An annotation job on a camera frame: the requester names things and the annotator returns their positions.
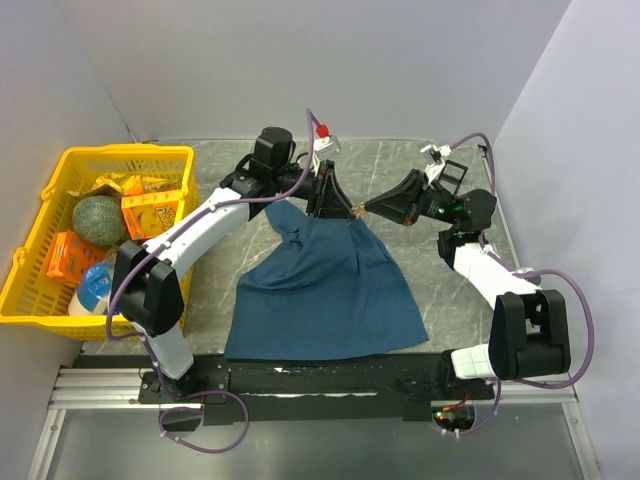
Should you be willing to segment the blue t-shirt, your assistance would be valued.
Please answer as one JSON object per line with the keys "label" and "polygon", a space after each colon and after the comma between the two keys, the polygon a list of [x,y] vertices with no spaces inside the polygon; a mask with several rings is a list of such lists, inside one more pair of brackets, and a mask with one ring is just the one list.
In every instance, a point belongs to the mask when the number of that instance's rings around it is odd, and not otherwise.
{"label": "blue t-shirt", "polygon": [[226,358],[343,360],[427,341],[400,267],[363,220],[309,217],[288,201],[266,215],[282,241],[238,280]]}

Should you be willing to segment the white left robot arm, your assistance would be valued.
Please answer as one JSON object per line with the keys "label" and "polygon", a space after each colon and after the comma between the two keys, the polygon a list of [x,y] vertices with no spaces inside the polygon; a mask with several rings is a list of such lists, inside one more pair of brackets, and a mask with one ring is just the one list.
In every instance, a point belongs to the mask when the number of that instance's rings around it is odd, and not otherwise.
{"label": "white left robot arm", "polygon": [[191,267],[224,236],[287,197],[306,200],[314,216],[353,216],[331,160],[340,150],[337,137],[321,124],[301,157],[295,147],[288,130],[264,128],[252,152],[192,213],[142,245],[127,241],[118,249],[107,312],[120,312],[132,324],[160,386],[174,401],[188,401],[199,387],[195,358],[179,325],[185,308],[180,282]]}

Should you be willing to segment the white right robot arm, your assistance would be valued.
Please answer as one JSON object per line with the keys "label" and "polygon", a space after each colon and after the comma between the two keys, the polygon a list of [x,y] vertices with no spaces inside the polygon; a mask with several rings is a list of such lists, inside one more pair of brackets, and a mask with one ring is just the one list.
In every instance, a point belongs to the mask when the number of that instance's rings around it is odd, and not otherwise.
{"label": "white right robot arm", "polygon": [[524,380],[563,374],[571,365],[563,295],[509,271],[485,239],[496,204],[486,190],[452,193],[412,170],[399,185],[363,205],[365,211],[404,226],[422,216],[449,224],[438,235],[440,258],[493,310],[488,341],[451,351],[451,365],[437,374],[439,391],[452,399],[468,391],[472,379]]}

